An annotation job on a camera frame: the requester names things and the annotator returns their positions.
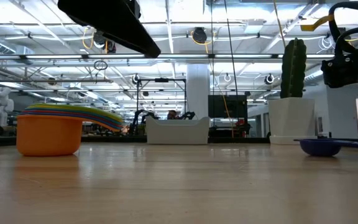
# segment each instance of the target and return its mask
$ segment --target person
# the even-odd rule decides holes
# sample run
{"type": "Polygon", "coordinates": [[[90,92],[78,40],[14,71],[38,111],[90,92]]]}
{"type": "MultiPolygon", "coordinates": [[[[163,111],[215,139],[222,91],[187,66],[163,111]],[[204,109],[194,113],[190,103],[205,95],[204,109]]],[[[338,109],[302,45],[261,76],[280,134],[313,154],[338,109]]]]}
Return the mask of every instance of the person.
{"type": "Polygon", "coordinates": [[[177,112],[174,110],[168,111],[167,119],[178,119],[177,112]]]}

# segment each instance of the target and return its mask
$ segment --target orange bowl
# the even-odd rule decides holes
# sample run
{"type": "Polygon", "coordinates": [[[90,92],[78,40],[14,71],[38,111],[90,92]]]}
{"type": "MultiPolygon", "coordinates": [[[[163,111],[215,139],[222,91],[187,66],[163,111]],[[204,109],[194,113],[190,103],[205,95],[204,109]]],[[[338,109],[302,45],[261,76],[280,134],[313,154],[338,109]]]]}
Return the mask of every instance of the orange bowl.
{"type": "Polygon", "coordinates": [[[81,119],[19,115],[16,146],[24,156],[70,155],[81,145],[81,132],[81,119]]]}

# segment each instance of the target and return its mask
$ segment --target white container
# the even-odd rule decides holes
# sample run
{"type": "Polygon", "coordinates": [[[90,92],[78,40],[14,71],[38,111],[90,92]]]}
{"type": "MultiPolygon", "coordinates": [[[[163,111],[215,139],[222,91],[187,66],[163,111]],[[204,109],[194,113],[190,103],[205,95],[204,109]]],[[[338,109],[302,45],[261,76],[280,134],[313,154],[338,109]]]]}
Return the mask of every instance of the white container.
{"type": "Polygon", "coordinates": [[[314,99],[284,98],[268,103],[270,143],[296,145],[294,139],[315,139],[314,99]]]}
{"type": "Polygon", "coordinates": [[[201,120],[156,120],[146,117],[148,144],[207,144],[209,117],[201,120]]]}

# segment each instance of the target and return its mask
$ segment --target yellow cable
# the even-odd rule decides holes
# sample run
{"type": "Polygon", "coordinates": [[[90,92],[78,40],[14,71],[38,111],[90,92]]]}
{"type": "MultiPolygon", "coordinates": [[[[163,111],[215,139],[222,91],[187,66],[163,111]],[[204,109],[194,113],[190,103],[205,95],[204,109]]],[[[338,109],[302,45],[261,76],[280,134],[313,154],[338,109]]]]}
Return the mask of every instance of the yellow cable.
{"type": "Polygon", "coordinates": [[[280,28],[281,39],[283,40],[283,45],[284,45],[284,49],[285,49],[284,33],[283,33],[283,28],[281,27],[280,18],[278,18],[278,10],[277,10],[276,0],[273,0],[273,4],[274,4],[274,11],[276,12],[276,18],[277,18],[277,22],[278,22],[278,27],[280,28]]]}
{"type": "Polygon", "coordinates": [[[215,35],[216,35],[216,33],[215,33],[215,34],[214,34],[214,37],[212,38],[212,40],[209,41],[208,43],[203,43],[203,44],[201,44],[201,43],[199,43],[199,42],[197,42],[197,41],[194,40],[194,38],[193,38],[193,33],[194,33],[194,31],[191,31],[191,33],[190,33],[191,39],[194,41],[194,43],[196,43],[196,44],[198,44],[198,45],[208,45],[208,44],[212,43],[212,41],[213,41],[213,39],[215,38],[215,35]]]}
{"type": "MultiPolygon", "coordinates": [[[[212,76],[214,77],[215,82],[217,83],[218,81],[216,80],[215,75],[214,75],[214,74],[212,74],[212,76]]],[[[229,118],[229,121],[230,121],[230,124],[231,124],[231,137],[232,137],[232,138],[234,138],[234,128],[233,128],[233,122],[231,122],[231,118],[230,118],[229,110],[227,109],[226,98],[224,97],[224,94],[223,94],[223,92],[222,92],[221,88],[219,87],[219,85],[218,85],[218,89],[219,89],[219,91],[220,91],[220,92],[221,92],[221,94],[222,94],[224,107],[225,107],[225,109],[226,109],[227,117],[229,118]]]]}
{"type": "Polygon", "coordinates": [[[93,36],[94,36],[94,32],[92,33],[91,46],[88,47],[88,46],[85,44],[85,39],[84,39],[87,30],[88,30],[88,28],[85,27],[84,35],[83,35],[83,38],[82,38],[82,44],[84,45],[84,47],[85,47],[86,49],[91,49],[92,46],[93,46],[93,36]]]}
{"type": "Polygon", "coordinates": [[[358,40],[358,38],[356,38],[356,39],[351,39],[351,40],[346,40],[346,41],[352,42],[352,41],[357,41],[357,40],[358,40]]]}

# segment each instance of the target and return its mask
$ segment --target black monitor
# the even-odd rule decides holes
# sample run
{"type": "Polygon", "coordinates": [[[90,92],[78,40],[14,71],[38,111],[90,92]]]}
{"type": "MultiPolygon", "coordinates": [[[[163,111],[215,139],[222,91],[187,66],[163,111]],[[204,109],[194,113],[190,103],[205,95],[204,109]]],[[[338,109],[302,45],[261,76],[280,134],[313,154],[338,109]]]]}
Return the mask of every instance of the black monitor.
{"type": "MultiPolygon", "coordinates": [[[[236,95],[224,96],[224,99],[231,118],[237,117],[236,105],[238,106],[238,117],[243,119],[248,117],[247,96],[239,95],[238,102],[236,95]]],[[[208,96],[208,116],[210,118],[228,118],[222,95],[208,96]]]]}
{"type": "Polygon", "coordinates": [[[59,0],[58,7],[81,26],[93,26],[107,39],[157,58],[161,50],[139,22],[136,0],[59,0]]]}

